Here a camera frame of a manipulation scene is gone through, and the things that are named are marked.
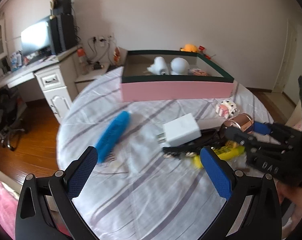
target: human hand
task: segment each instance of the human hand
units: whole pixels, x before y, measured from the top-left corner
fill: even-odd
[[[296,205],[291,216],[292,223],[286,228],[285,232],[283,231],[282,237],[287,237],[302,218],[302,187],[291,187],[280,181],[278,181],[276,187],[280,204],[284,198],[287,198]]]

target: pink blanket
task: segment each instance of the pink blanket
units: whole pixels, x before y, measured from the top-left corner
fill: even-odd
[[[0,182],[0,225],[14,240],[17,202]]]

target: striped tablecloth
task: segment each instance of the striped tablecloth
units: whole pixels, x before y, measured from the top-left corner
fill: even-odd
[[[121,73],[122,68],[115,69],[87,86],[60,126],[57,162],[64,170],[96,143],[120,111],[131,113],[130,126],[115,146],[112,161],[96,165],[73,203],[101,240],[198,239],[225,199],[205,170],[195,169],[188,160],[164,159],[156,135],[163,123],[188,113],[201,128],[220,125],[224,119],[215,114],[214,106],[221,99],[121,102]],[[263,104],[242,85],[235,83],[231,100],[254,120],[273,122]],[[241,156],[230,164],[243,168],[244,160]]]

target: copper cylinder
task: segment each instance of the copper cylinder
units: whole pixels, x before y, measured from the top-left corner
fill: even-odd
[[[224,129],[230,126],[234,126],[239,128],[241,131],[245,133],[253,132],[253,123],[254,120],[248,114],[238,114],[234,117],[231,117],[223,122],[220,128],[220,136],[224,137]]]

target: pink box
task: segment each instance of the pink box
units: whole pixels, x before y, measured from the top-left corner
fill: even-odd
[[[155,57],[161,56],[170,67],[176,57],[189,62],[190,68],[199,68],[210,76],[153,75],[147,67]],[[233,89],[233,77],[202,54],[171,50],[129,51],[122,74],[122,99],[124,102],[228,98]]]

